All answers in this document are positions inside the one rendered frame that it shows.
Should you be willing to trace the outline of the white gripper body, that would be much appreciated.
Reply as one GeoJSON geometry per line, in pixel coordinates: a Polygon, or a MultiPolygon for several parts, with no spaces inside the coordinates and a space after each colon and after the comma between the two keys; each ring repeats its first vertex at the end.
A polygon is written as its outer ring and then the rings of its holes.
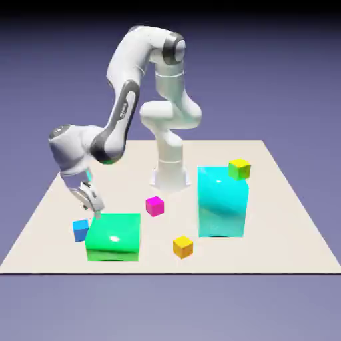
{"type": "Polygon", "coordinates": [[[81,182],[77,188],[72,188],[71,193],[81,201],[83,206],[93,212],[100,212],[104,209],[104,203],[98,194],[95,186],[89,182],[81,182]]]}

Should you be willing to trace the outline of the small blue cube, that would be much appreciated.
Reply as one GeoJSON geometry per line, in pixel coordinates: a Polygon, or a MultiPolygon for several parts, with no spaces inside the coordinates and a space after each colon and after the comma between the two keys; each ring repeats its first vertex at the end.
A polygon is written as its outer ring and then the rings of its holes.
{"type": "Polygon", "coordinates": [[[75,242],[85,241],[89,229],[89,222],[87,219],[73,221],[73,234],[75,242]]]}

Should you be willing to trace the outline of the small magenta cube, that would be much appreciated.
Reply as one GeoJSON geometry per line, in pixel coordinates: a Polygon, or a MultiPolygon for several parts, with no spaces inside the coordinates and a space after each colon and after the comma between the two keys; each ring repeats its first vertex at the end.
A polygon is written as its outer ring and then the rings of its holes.
{"type": "Polygon", "coordinates": [[[145,209],[152,217],[154,217],[164,213],[165,204],[158,196],[154,196],[146,199],[145,209]]]}

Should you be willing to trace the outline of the small orange cube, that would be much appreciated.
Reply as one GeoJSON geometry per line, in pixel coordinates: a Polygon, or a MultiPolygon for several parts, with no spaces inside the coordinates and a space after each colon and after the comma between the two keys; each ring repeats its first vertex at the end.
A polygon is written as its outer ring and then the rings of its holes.
{"type": "Polygon", "coordinates": [[[173,240],[173,252],[180,258],[184,259],[193,253],[194,244],[191,239],[183,235],[173,240]]]}

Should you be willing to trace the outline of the small yellow-green cube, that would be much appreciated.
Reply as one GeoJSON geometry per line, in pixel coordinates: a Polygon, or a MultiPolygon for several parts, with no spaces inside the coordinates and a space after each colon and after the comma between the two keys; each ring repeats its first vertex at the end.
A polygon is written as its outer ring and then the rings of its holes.
{"type": "Polygon", "coordinates": [[[231,160],[228,164],[228,175],[234,180],[246,180],[250,177],[251,164],[242,159],[231,160]]]}

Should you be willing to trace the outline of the large green box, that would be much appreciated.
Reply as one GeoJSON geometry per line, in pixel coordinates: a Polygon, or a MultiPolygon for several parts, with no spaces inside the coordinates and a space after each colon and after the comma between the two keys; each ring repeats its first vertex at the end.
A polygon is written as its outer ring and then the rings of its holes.
{"type": "Polygon", "coordinates": [[[91,222],[85,239],[88,261],[137,261],[141,215],[103,213],[91,222]]]}

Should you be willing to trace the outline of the large cyan box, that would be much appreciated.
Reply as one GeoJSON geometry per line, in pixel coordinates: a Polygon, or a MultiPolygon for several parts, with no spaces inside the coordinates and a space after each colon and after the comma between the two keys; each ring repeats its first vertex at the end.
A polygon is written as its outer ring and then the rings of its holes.
{"type": "Polygon", "coordinates": [[[244,235],[249,186],[228,175],[226,166],[197,167],[198,235],[244,235]]]}

